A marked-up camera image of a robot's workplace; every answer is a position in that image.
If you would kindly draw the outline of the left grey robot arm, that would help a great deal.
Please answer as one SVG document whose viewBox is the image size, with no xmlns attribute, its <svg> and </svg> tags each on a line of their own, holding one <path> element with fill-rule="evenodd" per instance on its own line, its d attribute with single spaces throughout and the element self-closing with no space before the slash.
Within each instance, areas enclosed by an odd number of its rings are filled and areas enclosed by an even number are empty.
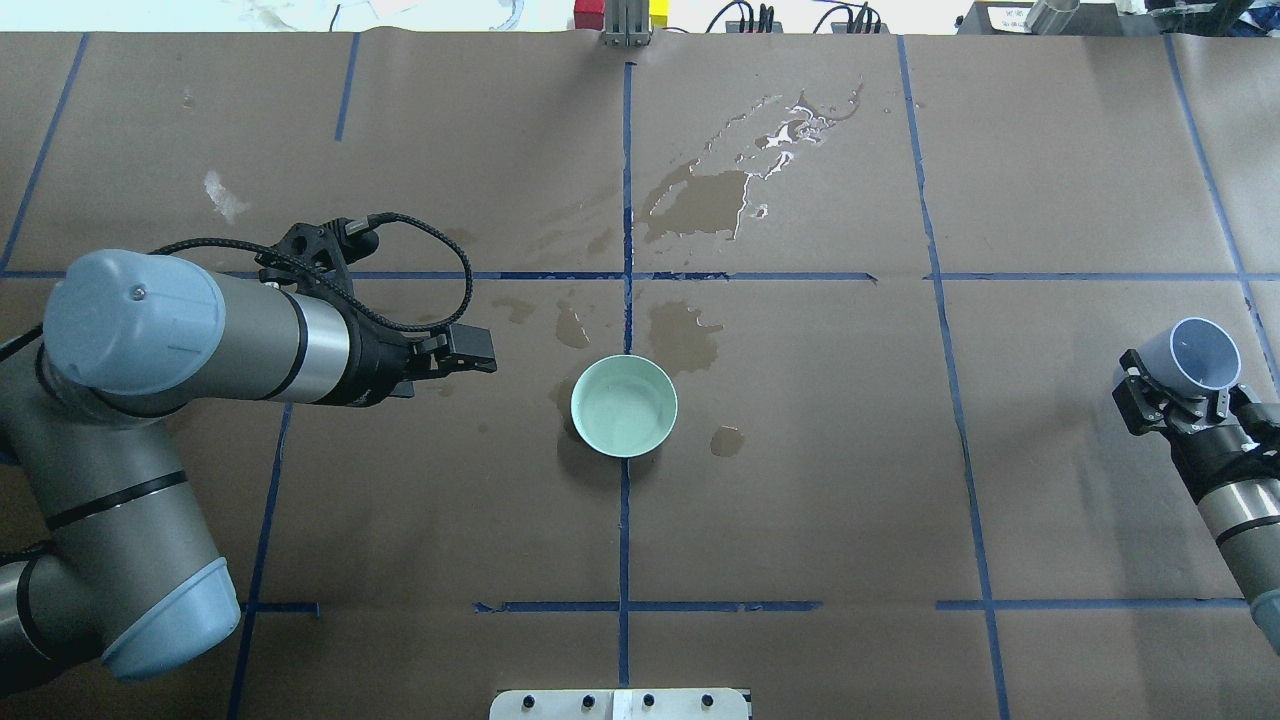
<svg viewBox="0 0 1280 720">
<path fill-rule="evenodd" d="M 166 419 L 201 398 L 369 407 L 497 369 L 488 331 L 393 331 L 333 290 L 91 252 L 3 347 L 3 451 L 49 538 L 3 561 L 3 693 L 99 660 L 119 682 L 225 641 L 242 609 Z"/>
</svg>

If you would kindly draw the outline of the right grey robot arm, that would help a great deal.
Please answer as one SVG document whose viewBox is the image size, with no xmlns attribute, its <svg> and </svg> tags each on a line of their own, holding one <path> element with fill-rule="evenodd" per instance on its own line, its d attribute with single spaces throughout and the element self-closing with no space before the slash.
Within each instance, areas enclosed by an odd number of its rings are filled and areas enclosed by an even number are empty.
<svg viewBox="0 0 1280 720">
<path fill-rule="evenodd" d="M 1119 359 L 1114 402 L 1133 436 L 1165 438 L 1172 465 L 1249 606 L 1279 648 L 1279 415 L 1243 383 L 1175 395 L 1137 350 Z"/>
</svg>

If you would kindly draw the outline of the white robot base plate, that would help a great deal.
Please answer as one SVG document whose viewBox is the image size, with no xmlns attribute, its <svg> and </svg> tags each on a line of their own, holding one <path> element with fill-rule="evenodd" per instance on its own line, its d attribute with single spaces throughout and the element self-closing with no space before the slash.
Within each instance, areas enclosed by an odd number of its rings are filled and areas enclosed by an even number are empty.
<svg viewBox="0 0 1280 720">
<path fill-rule="evenodd" d="M 750 693 L 728 687 L 503 691 L 489 719 L 753 719 Z"/>
</svg>

